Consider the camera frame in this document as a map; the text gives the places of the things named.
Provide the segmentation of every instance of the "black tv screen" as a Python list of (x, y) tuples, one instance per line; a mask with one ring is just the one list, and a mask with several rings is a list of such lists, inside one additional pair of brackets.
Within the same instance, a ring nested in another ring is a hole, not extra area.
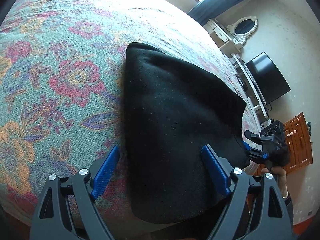
[(250, 60), (246, 66), (254, 78), (253, 83), (259, 87), (266, 104), (291, 90), (283, 75), (265, 52)]

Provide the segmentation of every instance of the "human hand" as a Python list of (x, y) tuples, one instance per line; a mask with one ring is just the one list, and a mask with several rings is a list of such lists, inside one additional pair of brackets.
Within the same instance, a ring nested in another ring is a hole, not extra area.
[[(265, 174), (267, 172), (270, 172), (267, 168), (261, 169), (262, 174)], [(280, 189), (281, 195), (282, 197), (287, 197), (287, 175), (285, 173), (285, 170), (280, 166), (275, 166), (271, 168), (271, 172), (278, 175), (278, 187)]]

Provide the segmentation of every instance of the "teal floral fabric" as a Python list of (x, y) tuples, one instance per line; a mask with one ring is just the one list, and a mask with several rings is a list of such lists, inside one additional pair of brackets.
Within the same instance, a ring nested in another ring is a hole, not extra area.
[[(164, 0), (17, 0), (0, 27), (0, 201), (8, 213), (30, 225), (50, 174), (73, 175), (118, 145), (97, 207), (118, 236), (156, 229), (137, 226), (127, 190), (122, 83), (134, 41), (217, 75), (246, 98), (207, 32)], [(249, 108), (245, 129), (257, 132)], [(73, 200), (71, 208), (78, 223)]]

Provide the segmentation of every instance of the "ornate white mirror frame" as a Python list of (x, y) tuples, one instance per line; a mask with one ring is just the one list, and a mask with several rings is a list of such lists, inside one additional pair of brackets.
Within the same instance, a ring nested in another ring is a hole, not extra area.
[[(243, 21), (245, 21), (245, 20), (252, 20), (252, 21), (254, 22), (253, 28), (252, 28), (250, 31), (246, 32), (246, 33), (237, 34), (236, 31), (235, 31), (236, 28), (237, 28), (237, 26), (238, 26), (241, 22), (243, 22)], [(247, 17), (243, 17), (243, 18), (239, 19), (238, 21), (236, 21), (236, 22), (235, 22), (234, 24), (232, 24), (232, 25), (228, 25), (226, 28), (237, 38), (237, 40), (239, 40), (239, 42), (240, 42), (241, 44), (244, 44), (245, 41), (246, 41), (246, 39), (247, 39), (249, 36), (252, 35), (252, 33), (256, 30), (257, 27), (258, 27), (258, 19), (257, 19), (257, 17), (255, 17), (255, 16), (247, 16)]]

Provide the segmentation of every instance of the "folded black fabric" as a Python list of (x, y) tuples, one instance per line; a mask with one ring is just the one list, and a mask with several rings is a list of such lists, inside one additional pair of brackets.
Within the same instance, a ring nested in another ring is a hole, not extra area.
[(210, 144), (233, 167), (248, 165), (241, 135), (245, 106), (214, 74), (147, 44), (130, 43), (124, 132), (134, 215), (174, 223), (216, 204), (201, 148)]

